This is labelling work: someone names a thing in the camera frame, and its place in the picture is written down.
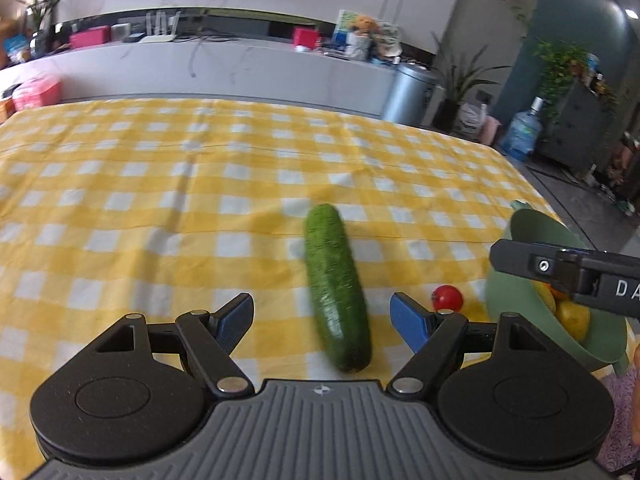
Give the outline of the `right hand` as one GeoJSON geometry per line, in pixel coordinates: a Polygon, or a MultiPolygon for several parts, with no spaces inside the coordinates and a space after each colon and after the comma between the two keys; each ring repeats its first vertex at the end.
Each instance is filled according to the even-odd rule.
{"type": "Polygon", "coordinates": [[[640,446],[640,344],[634,350],[634,391],[632,392],[631,439],[640,446]]]}

